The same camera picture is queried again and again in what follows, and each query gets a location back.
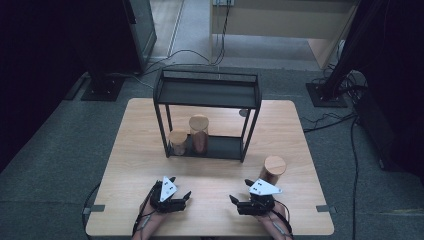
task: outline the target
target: metal base plate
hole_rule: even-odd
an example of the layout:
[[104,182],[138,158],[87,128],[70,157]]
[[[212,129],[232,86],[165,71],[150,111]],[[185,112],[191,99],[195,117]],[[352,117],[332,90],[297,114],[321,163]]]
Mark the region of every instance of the metal base plate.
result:
[[114,102],[118,98],[124,80],[123,78],[105,78],[104,84],[106,85],[106,90],[104,91],[95,91],[93,81],[91,81],[81,100]]
[[306,89],[309,92],[314,107],[332,107],[332,108],[346,108],[346,101],[342,96],[330,99],[328,101],[321,100],[321,92],[319,87],[321,84],[306,83]]

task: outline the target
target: gray carpet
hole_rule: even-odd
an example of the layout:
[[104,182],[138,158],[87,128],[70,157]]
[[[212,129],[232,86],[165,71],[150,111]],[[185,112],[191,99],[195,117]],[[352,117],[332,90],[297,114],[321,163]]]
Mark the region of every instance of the gray carpet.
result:
[[[292,100],[299,117],[319,119],[324,113],[344,116],[353,111],[314,108],[304,86],[321,72],[232,68],[259,72],[263,99]],[[153,84],[155,74],[141,80]],[[0,239],[85,239],[81,210],[102,179],[126,104],[150,98],[152,90],[128,78],[116,102],[63,101],[0,175]],[[327,118],[321,125],[336,119]],[[331,236],[296,239],[351,239],[355,162],[350,142],[353,120],[306,133],[321,186],[330,206]],[[302,119],[304,128],[313,123]],[[366,133],[353,127],[359,161],[356,239],[424,239],[424,188],[404,172],[384,172]]]

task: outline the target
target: human hand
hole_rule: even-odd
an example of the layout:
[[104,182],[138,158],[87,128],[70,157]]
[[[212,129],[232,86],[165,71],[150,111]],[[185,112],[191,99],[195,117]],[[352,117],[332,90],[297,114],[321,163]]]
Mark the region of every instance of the human hand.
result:
[[[276,204],[273,208],[273,210],[275,212],[280,213],[284,218],[287,219],[286,217],[286,211],[285,208],[283,207],[283,205],[281,204]],[[277,216],[275,215],[275,213],[273,212],[269,212],[265,215],[262,216],[254,216],[258,222],[260,222],[262,224],[262,226],[267,230],[267,232],[275,239],[275,240],[288,240],[288,239],[292,239],[290,236],[287,236],[288,234],[290,234],[287,226],[284,224],[284,222]],[[284,231],[285,234],[287,235],[283,235],[280,230],[274,225],[276,224],[280,229],[282,229]]]
[[140,230],[136,231],[132,238],[133,240],[149,239],[168,216],[167,213],[156,212],[155,209],[150,205],[150,199],[147,201],[146,206],[141,214],[142,216],[147,216],[141,218],[137,226],[137,229]]

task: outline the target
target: cylindrical container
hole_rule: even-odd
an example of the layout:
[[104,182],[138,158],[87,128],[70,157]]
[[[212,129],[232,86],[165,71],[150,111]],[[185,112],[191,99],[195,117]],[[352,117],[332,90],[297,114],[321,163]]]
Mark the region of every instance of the cylindrical container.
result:
[[279,156],[269,156],[265,159],[259,178],[275,185],[286,171],[286,162]]
[[177,156],[184,155],[187,144],[187,133],[182,129],[174,129],[169,133],[169,141],[171,142],[172,150]]
[[198,154],[206,153],[209,119],[204,115],[196,114],[190,118],[189,125],[193,151]]

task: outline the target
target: black metal frame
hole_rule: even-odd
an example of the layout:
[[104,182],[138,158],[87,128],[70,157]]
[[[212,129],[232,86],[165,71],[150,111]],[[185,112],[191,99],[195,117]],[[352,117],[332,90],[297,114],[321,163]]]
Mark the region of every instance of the black metal frame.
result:
[[[180,74],[184,77],[170,76],[172,74]],[[205,79],[204,77],[208,75],[218,76],[218,79]],[[221,76],[242,80],[221,79]],[[243,162],[258,119],[262,93],[258,74],[160,69],[153,90],[153,102],[166,157],[175,155],[172,153],[170,143],[166,140],[159,105],[165,105],[169,131],[173,130],[170,105],[246,109],[247,115],[240,137],[209,135],[208,151],[205,154],[197,154],[191,150],[191,136],[188,134],[188,151],[183,155],[184,157],[235,159]],[[243,147],[243,139],[252,110],[255,111]]]

